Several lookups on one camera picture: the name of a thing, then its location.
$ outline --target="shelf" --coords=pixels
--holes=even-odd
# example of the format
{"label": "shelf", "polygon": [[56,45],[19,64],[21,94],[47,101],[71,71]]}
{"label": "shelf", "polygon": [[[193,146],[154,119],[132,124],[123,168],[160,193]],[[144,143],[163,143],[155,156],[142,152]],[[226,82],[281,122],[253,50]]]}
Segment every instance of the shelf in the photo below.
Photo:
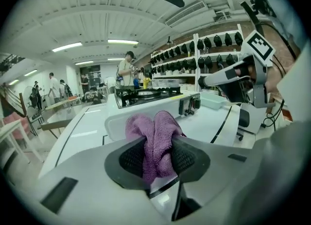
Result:
{"label": "shelf", "polygon": [[190,44],[192,41],[193,41],[193,39],[191,39],[191,40],[189,40],[189,41],[186,41],[186,42],[183,42],[183,43],[181,43],[181,44],[177,44],[177,45],[175,45],[175,46],[173,46],[173,47],[170,47],[170,48],[168,48],[168,49],[166,49],[166,50],[163,50],[163,51],[159,52],[158,54],[162,54],[162,53],[164,53],[164,52],[169,52],[171,49],[173,49],[173,51],[175,52],[175,48],[176,48],[177,46],[179,46],[179,47],[180,47],[180,50],[181,50],[181,46],[182,46],[183,44]]}
{"label": "shelf", "polygon": [[153,79],[156,79],[156,78],[176,78],[176,77],[195,77],[195,74],[161,75],[161,76],[153,76]]}
{"label": "shelf", "polygon": [[225,58],[231,54],[231,55],[239,55],[241,52],[218,52],[218,53],[210,53],[210,54],[202,54],[199,56],[200,57],[208,57],[210,56],[210,58],[212,59],[212,61],[216,62],[216,58],[218,57],[218,55],[220,55],[223,60],[225,60]]}
{"label": "shelf", "polygon": [[166,63],[162,63],[162,64],[157,64],[157,65],[154,65],[154,66],[151,66],[152,68],[156,68],[156,67],[159,67],[161,65],[166,65],[166,64],[170,64],[170,63],[176,63],[176,62],[180,62],[180,61],[184,61],[184,60],[191,60],[195,58],[195,56],[190,56],[190,57],[184,57],[184,58],[180,58],[180,59],[177,59],[177,60],[173,60],[173,61],[170,61],[170,62],[166,62]]}
{"label": "shelf", "polygon": [[200,76],[209,76],[209,75],[211,75],[211,74],[210,74],[210,73],[203,73],[203,74],[200,74],[200,73],[199,73],[199,77],[200,77]]}
{"label": "shelf", "polygon": [[211,35],[207,35],[207,36],[202,36],[202,37],[199,37],[199,39],[202,40],[202,42],[204,42],[204,39],[206,37],[208,37],[212,43],[212,47],[215,47],[215,43],[214,43],[214,36],[218,35],[221,40],[222,40],[222,43],[223,43],[223,46],[226,46],[225,45],[225,34],[228,33],[232,39],[232,45],[236,45],[236,42],[235,42],[235,39],[234,39],[234,35],[235,33],[237,32],[240,32],[239,30],[233,30],[233,31],[227,31],[227,32],[223,32],[223,33],[214,33],[214,34],[211,34]]}

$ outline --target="air vent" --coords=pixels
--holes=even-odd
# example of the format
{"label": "air vent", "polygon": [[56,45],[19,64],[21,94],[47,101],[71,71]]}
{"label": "air vent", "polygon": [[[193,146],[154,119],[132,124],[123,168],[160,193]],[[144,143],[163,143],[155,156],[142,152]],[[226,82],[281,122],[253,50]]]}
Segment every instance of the air vent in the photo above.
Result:
{"label": "air vent", "polygon": [[203,10],[206,11],[208,8],[203,1],[196,2],[191,4],[190,6],[186,7],[184,10],[180,11],[179,13],[175,14],[171,18],[169,18],[165,24],[168,26],[174,26],[182,19],[189,18],[195,14],[202,12]]}

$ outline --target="ceiling light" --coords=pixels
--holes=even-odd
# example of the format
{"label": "ceiling light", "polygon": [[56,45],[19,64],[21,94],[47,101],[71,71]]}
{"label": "ceiling light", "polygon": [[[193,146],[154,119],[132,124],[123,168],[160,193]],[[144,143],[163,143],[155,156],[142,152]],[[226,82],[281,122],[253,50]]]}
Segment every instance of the ceiling light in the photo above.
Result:
{"label": "ceiling light", "polygon": [[16,79],[16,80],[10,82],[9,85],[13,85],[13,84],[15,84],[15,83],[17,83],[17,82],[18,82],[18,79]]}
{"label": "ceiling light", "polygon": [[124,58],[108,58],[107,60],[123,60]]}
{"label": "ceiling light", "polygon": [[58,52],[58,51],[62,51],[62,50],[69,49],[69,48],[72,48],[72,47],[77,47],[77,46],[82,46],[82,43],[79,42],[79,43],[75,43],[75,44],[68,44],[68,45],[56,48],[56,49],[54,49],[52,51]]}
{"label": "ceiling light", "polygon": [[138,41],[108,39],[108,43],[116,43],[116,44],[138,44]]}
{"label": "ceiling light", "polygon": [[31,72],[29,72],[29,73],[27,73],[26,75],[24,75],[24,76],[29,76],[29,75],[31,75],[31,74],[33,74],[33,73],[35,73],[35,72],[37,72],[37,70],[35,69],[35,70],[33,70],[33,71],[31,71]]}
{"label": "ceiling light", "polygon": [[94,61],[88,61],[88,62],[82,62],[82,63],[76,63],[76,65],[81,65],[81,64],[92,64]]}

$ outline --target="man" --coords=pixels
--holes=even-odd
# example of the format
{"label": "man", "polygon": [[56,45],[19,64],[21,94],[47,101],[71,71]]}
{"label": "man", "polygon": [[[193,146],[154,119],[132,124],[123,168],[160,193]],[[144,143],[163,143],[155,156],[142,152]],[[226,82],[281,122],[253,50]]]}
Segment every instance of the man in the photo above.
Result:
{"label": "man", "polygon": [[60,93],[62,97],[67,98],[73,96],[70,87],[68,86],[68,84],[65,83],[64,80],[60,80],[59,83],[60,83]]}
{"label": "man", "polygon": [[40,90],[42,90],[42,88],[40,88],[38,86],[38,82],[35,81],[35,85],[34,85],[35,89],[36,89],[36,94],[37,94],[37,97],[38,97],[38,102],[37,102],[37,107],[39,110],[42,110],[42,102],[41,102],[41,95],[40,95]]}
{"label": "man", "polygon": [[123,77],[121,80],[121,88],[134,90],[133,73],[134,67],[130,64],[134,58],[134,53],[129,51],[125,54],[125,59],[119,64],[119,75]]}
{"label": "man", "polygon": [[60,102],[60,88],[58,80],[54,77],[54,73],[50,73],[51,86],[48,96],[52,93],[55,103]]}
{"label": "man", "polygon": [[106,100],[106,97],[97,91],[96,87],[91,87],[90,91],[86,92],[82,97],[82,102],[93,102],[92,105],[101,104],[102,100]]}
{"label": "man", "polygon": [[83,90],[83,94],[85,94],[86,92],[88,92],[88,78],[86,77],[85,74],[81,74],[81,78],[82,78],[82,90]]}

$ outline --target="black stovetop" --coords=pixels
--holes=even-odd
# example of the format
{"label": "black stovetop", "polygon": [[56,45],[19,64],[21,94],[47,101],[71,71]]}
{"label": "black stovetop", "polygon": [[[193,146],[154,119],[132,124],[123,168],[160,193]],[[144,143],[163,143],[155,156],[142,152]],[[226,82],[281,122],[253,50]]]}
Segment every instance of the black stovetop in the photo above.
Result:
{"label": "black stovetop", "polygon": [[129,89],[116,89],[115,97],[118,102],[118,98],[121,99],[121,104],[119,108],[139,105],[143,103],[154,102],[169,97],[174,97],[181,95],[180,87],[170,87],[170,88],[148,88],[148,89],[138,89],[131,91]]}

